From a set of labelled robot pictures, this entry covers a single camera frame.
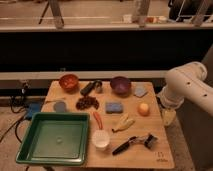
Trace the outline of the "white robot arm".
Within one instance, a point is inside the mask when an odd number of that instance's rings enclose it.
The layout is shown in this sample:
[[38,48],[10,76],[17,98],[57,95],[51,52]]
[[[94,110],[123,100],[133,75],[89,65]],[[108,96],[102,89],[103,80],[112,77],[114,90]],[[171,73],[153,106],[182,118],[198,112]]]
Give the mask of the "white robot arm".
[[166,85],[157,94],[163,124],[169,126],[176,110],[188,99],[213,116],[213,87],[204,80],[207,69],[200,62],[190,62],[170,69],[165,74]]

